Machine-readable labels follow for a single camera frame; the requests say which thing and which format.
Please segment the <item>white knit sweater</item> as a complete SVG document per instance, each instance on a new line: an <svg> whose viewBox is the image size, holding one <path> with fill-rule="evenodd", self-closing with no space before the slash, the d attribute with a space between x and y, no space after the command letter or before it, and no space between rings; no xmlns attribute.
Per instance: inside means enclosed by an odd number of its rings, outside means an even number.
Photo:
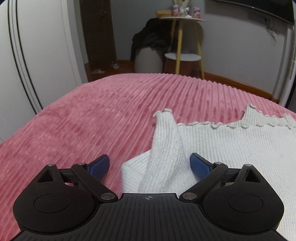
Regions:
<svg viewBox="0 0 296 241"><path fill-rule="evenodd" d="M181 194L197 183L190 155L230 168L253 164L285 206L278 231L295 240L295 120L269 116L248 104L232 123L177 123L170 109L157 111L152 147L121 166L125 193Z"/></svg>

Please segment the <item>black clothes pile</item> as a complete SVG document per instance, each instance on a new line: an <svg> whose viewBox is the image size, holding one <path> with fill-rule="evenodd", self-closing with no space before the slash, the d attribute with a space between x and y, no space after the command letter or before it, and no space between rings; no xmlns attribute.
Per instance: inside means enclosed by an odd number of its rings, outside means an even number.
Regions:
<svg viewBox="0 0 296 241"><path fill-rule="evenodd" d="M132 38L130 61L134 62L137 50L150 47L166 53L171 45L171 21L152 18Z"/></svg>

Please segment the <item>pink ribbed bed blanket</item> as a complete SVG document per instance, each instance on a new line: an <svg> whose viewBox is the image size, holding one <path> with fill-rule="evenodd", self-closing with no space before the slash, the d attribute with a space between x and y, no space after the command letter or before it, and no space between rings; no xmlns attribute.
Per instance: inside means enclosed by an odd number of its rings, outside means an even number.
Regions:
<svg viewBox="0 0 296 241"><path fill-rule="evenodd" d="M180 75L119 74L77 87L1 143L1 240L19 232L13 203L46 164L68 168L107 154L105 184L120 192L120 166L151 147L156 111L171 109L179 123L232 123L249 103L265 115L295 115L254 94Z"/></svg>

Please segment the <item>white round laundry bin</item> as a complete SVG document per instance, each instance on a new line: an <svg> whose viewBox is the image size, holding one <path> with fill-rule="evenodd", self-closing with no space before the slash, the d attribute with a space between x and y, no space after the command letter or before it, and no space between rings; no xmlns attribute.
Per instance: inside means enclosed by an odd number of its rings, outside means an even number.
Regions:
<svg viewBox="0 0 296 241"><path fill-rule="evenodd" d="M135 73L163 73L164 55L151 47L138 49L135 54Z"/></svg>

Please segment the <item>white wardrobe door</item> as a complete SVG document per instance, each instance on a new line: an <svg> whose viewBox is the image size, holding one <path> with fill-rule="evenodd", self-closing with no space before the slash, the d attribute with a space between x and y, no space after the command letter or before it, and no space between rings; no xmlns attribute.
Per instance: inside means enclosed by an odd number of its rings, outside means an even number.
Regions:
<svg viewBox="0 0 296 241"><path fill-rule="evenodd" d="M79 1L1 1L1 140L88 81Z"/></svg>

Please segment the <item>round yellow-legged side table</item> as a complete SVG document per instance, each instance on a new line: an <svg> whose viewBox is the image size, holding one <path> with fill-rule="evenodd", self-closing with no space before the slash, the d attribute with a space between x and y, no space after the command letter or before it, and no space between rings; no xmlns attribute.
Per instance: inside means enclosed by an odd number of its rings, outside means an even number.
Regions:
<svg viewBox="0 0 296 241"><path fill-rule="evenodd" d="M199 27L200 23L206 22L206 20L193 18L189 16L163 16L160 20L172 21L171 24L171 40L176 37L177 47L176 50L172 49L173 44L169 46L168 53L165 57L169 60L174 60L175 73L181 73L182 62L198 62L201 78L205 78L201 43L199 38ZM196 51L190 49L191 41L189 37L195 37Z"/></svg>

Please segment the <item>dark wooden door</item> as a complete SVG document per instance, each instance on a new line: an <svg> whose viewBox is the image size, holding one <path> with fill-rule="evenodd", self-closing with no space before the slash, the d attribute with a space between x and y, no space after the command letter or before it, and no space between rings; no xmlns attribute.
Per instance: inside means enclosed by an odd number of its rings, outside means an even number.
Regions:
<svg viewBox="0 0 296 241"><path fill-rule="evenodd" d="M117 60L110 0L80 1L80 15L90 63Z"/></svg>

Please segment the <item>right pink can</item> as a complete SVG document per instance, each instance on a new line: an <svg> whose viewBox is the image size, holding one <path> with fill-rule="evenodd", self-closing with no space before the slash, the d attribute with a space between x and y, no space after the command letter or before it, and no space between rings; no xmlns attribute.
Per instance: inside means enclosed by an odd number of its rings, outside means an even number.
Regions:
<svg viewBox="0 0 296 241"><path fill-rule="evenodd" d="M196 19L201 19L201 9L198 7L193 8L193 15Z"/></svg>

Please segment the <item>pink can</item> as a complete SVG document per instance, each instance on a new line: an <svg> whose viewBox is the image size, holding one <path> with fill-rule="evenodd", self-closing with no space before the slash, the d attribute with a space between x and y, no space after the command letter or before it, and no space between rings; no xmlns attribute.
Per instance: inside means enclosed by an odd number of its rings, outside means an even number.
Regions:
<svg viewBox="0 0 296 241"><path fill-rule="evenodd" d="M193 8L193 15L196 19L201 19L201 9L198 7Z"/></svg>
<svg viewBox="0 0 296 241"><path fill-rule="evenodd" d="M181 7L178 4L172 6L171 16L178 17L181 15Z"/></svg>

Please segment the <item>small wooden box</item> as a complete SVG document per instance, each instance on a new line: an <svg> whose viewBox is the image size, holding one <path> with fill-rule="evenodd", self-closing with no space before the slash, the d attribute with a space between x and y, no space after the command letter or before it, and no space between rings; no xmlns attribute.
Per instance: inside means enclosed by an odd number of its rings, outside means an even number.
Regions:
<svg viewBox="0 0 296 241"><path fill-rule="evenodd" d="M168 17L172 15L171 9L165 9L165 10L157 10L156 11L156 17L157 18L163 18Z"/></svg>

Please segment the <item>left pink can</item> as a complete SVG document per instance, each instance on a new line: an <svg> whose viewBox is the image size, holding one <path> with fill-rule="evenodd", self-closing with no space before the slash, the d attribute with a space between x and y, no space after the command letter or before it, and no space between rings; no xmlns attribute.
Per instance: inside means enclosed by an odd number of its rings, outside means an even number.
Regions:
<svg viewBox="0 0 296 241"><path fill-rule="evenodd" d="M181 15L181 7L178 4L172 6L171 16L178 17Z"/></svg>

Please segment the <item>cream wrapped flower bouquet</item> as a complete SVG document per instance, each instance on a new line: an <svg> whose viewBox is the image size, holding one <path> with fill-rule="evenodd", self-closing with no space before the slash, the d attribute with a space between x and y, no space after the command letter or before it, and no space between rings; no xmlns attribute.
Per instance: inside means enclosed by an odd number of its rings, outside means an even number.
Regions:
<svg viewBox="0 0 296 241"><path fill-rule="evenodd" d="M190 5L191 0L179 0L179 6L180 6L180 16L191 18L190 16Z"/></svg>

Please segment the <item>wall mounted black television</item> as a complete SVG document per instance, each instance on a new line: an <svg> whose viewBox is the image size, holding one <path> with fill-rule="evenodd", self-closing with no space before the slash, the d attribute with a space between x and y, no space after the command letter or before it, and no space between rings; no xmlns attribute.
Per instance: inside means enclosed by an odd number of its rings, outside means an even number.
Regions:
<svg viewBox="0 0 296 241"><path fill-rule="evenodd" d="M292 0L221 0L218 2L245 6L272 15L289 24L295 24Z"/></svg>

